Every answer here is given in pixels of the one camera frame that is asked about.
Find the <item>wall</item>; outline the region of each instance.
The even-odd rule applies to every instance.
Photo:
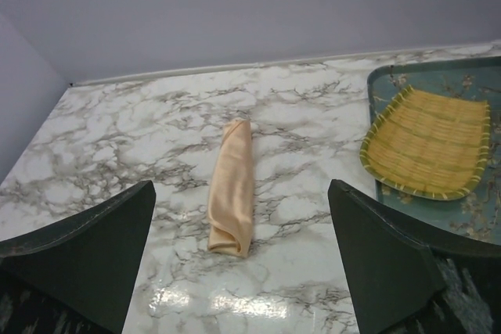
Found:
[[[0,14],[0,181],[65,90],[64,79]]]
[[[73,81],[501,37],[498,0],[0,0]]]

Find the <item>marble table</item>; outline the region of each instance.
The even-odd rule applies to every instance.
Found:
[[[500,53],[479,45],[70,88],[0,186],[0,239],[150,179],[157,205],[125,333],[358,332],[326,193],[339,178],[375,195],[358,158],[367,76]],[[256,163],[246,260],[207,252],[209,183],[236,117],[252,121]]]

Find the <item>yellow bamboo basket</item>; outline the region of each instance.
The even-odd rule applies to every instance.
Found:
[[[360,160],[378,181],[414,196],[453,200],[469,194],[487,164],[487,102],[415,90],[399,92],[362,141]]]

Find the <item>tray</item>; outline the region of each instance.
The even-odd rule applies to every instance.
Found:
[[[501,245],[501,57],[382,66],[369,75],[367,82],[371,123],[407,85],[439,95],[489,102],[492,124],[487,167],[470,195],[438,202],[377,182],[377,199],[438,228]]]

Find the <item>peach towel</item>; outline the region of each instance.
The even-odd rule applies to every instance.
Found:
[[[209,251],[247,257],[253,232],[253,212],[251,123],[233,120],[224,127],[209,192]]]

